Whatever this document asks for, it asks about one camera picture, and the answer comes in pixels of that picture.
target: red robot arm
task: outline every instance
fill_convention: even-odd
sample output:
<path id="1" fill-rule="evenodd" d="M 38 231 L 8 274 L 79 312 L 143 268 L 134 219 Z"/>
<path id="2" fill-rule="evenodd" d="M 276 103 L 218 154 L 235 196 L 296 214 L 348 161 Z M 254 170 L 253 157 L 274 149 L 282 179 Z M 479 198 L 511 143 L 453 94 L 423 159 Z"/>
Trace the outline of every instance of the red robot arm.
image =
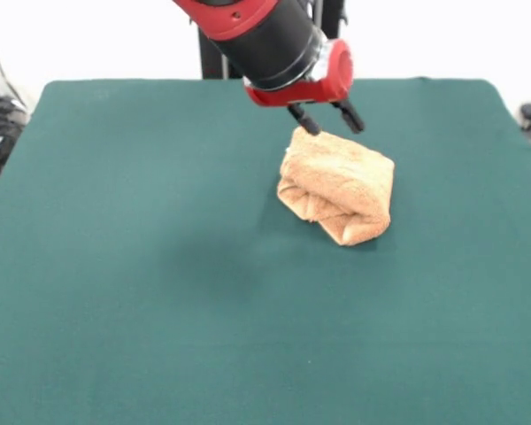
<path id="1" fill-rule="evenodd" d="M 320 127 L 301 104 L 331 104 L 354 133 L 364 129 L 348 100 L 348 44 L 328 40 L 297 0 L 174 1 L 244 76 L 256 104 L 288 108 L 313 135 Z"/>

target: white wall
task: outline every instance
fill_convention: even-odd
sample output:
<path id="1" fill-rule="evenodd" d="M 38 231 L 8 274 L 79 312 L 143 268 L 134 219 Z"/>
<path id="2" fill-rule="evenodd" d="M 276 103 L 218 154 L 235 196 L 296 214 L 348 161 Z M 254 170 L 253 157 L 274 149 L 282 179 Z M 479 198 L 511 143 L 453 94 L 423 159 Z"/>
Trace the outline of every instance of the white wall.
<path id="1" fill-rule="evenodd" d="M 531 0 L 348 0 L 357 77 L 484 78 L 531 101 Z M 200 78 L 195 26 L 171 0 L 0 0 L 0 55 L 36 100 L 82 78 Z"/>

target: green cloth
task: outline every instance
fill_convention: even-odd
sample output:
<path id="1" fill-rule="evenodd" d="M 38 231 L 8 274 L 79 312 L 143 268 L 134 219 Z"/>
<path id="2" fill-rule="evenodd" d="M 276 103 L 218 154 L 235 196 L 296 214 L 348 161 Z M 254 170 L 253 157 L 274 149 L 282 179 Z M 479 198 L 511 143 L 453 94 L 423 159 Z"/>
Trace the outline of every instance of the green cloth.
<path id="1" fill-rule="evenodd" d="M 531 147 L 484 81 L 358 81 L 392 225 L 276 198 L 239 81 L 49 85 L 0 181 L 0 425 L 531 424 Z"/>

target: orange towel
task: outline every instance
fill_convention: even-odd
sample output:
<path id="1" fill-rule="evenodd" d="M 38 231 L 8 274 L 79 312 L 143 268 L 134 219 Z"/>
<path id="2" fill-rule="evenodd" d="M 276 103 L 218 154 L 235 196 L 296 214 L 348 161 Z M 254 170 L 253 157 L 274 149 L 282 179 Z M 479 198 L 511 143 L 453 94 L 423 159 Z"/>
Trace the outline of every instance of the orange towel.
<path id="1" fill-rule="evenodd" d="M 339 245 L 355 245 L 389 227 L 394 169 L 391 159 L 361 144 L 299 127 L 281 164 L 277 194 Z"/>

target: red joint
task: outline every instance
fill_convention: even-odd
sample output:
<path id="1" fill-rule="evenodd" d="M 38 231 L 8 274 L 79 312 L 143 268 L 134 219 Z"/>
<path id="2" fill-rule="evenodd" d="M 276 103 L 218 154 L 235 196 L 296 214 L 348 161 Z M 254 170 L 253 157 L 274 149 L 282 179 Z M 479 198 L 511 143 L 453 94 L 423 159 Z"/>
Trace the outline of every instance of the red joint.
<path id="1" fill-rule="evenodd" d="M 328 58 L 327 76 L 320 81 L 298 81 L 285 89 L 261 91 L 245 86 L 250 98 L 260 106 L 288 106 L 292 103 L 338 102 L 346 97 L 354 81 L 350 48 L 344 40 L 335 40 Z"/>
<path id="2" fill-rule="evenodd" d="M 174 0 L 211 40 L 222 42 L 259 24 L 278 0 L 242 0 L 229 6 L 209 6 L 195 0 Z"/>

